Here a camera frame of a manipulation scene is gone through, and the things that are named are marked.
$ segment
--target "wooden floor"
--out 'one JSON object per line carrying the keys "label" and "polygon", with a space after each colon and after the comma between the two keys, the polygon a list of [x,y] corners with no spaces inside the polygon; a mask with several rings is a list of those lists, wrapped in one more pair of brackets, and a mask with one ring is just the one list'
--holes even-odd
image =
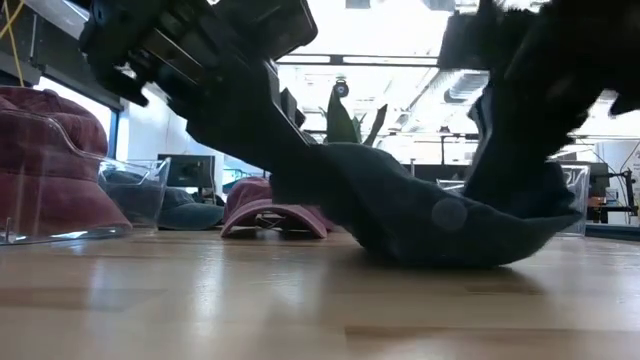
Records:
{"label": "wooden floor", "polygon": [[346,235],[0,248],[2,360],[640,359],[640,246],[501,271],[383,268]]}

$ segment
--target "yellow cable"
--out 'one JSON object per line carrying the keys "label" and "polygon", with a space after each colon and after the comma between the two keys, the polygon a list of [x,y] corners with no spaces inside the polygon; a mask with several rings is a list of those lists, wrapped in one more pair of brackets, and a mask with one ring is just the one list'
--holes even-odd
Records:
{"label": "yellow cable", "polygon": [[0,39],[4,37],[4,34],[6,34],[6,32],[9,30],[9,28],[11,27],[11,24],[13,24],[13,22],[16,21],[16,19],[18,18],[18,15],[20,15],[20,11],[22,11],[23,6],[24,6],[24,0],[20,0],[20,4],[18,4],[18,7],[16,8],[16,12],[13,13],[13,16],[8,17],[9,21],[7,21],[7,24],[2,28],[2,30],[0,30]]}
{"label": "yellow cable", "polygon": [[[4,13],[7,15],[7,19],[11,21],[11,14],[9,14],[9,2],[4,2]],[[16,38],[13,36],[13,29],[11,27],[11,22],[7,23],[9,27],[9,38],[11,39],[11,48],[13,49],[13,59],[16,62],[16,69],[18,70],[18,80],[20,80],[20,86],[24,87],[24,77],[22,76],[22,67],[20,67],[20,59],[18,59],[18,47],[16,46]]]}

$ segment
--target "pink hat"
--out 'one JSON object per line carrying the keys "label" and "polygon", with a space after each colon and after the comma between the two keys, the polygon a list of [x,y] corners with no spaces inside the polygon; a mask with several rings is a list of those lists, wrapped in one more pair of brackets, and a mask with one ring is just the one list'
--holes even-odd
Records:
{"label": "pink hat", "polygon": [[221,235],[229,235],[235,226],[256,226],[257,217],[265,213],[276,214],[282,220],[293,220],[319,238],[327,237],[327,231],[334,227],[315,207],[274,204],[271,197],[271,186],[266,179],[249,177],[238,181],[227,197]]}
{"label": "pink hat", "polygon": [[0,87],[0,147],[0,228],[8,219],[24,236],[131,228],[97,183],[107,137],[81,106],[52,91]]}

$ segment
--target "hat brim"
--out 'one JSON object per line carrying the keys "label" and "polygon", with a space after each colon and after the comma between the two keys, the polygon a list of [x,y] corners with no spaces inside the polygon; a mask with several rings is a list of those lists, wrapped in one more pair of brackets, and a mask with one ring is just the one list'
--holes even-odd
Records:
{"label": "hat brim", "polygon": [[131,223],[92,181],[0,173],[0,221],[13,232],[45,237],[105,228],[129,230]]}
{"label": "hat brim", "polygon": [[160,211],[158,226],[182,231],[209,230],[221,224],[223,215],[222,206],[187,203]]}
{"label": "hat brim", "polygon": [[221,236],[229,235],[234,227],[251,223],[251,220],[257,215],[266,212],[292,217],[304,224],[314,236],[318,238],[327,237],[327,228],[322,221],[309,210],[300,205],[274,204],[271,199],[255,200],[240,206],[229,216],[229,219],[222,228]]}

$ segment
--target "clear plastic bin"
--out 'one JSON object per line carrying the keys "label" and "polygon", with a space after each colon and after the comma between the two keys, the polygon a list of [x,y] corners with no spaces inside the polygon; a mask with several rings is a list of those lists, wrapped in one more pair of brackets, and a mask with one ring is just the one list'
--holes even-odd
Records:
{"label": "clear plastic bin", "polygon": [[[571,207],[583,214],[582,220],[573,224],[566,230],[558,233],[558,236],[583,237],[587,228],[587,204],[589,199],[589,166],[588,165],[562,165],[567,188],[575,195]],[[438,186],[444,190],[461,193],[464,189],[462,180],[437,180]]]}
{"label": "clear plastic bin", "polygon": [[169,160],[122,163],[100,156],[106,137],[91,126],[73,114],[54,120],[0,110],[0,245],[157,229]]}

